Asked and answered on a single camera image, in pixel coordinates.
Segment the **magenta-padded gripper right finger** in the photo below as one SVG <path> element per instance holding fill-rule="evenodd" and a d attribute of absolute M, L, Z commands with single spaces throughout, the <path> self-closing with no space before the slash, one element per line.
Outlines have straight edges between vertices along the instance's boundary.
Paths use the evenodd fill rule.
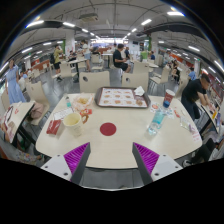
<path fill-rule="evenodd" d="M 182 167 L 167 154 L 159 155 L 138 143 L 133 144 L 132 153 L 135 157 L 144 185 L 148 185 L 182 169 Z"/>

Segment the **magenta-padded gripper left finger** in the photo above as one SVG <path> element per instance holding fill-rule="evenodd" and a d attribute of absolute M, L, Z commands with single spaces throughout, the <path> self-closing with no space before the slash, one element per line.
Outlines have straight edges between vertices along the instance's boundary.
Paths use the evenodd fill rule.
<path fill-rule="evenodd" d="M 46 162 L 42 169 L 79 185 L 90 152 L 90 143 L 87 142 L 64 155 L 57 154 Z"/>

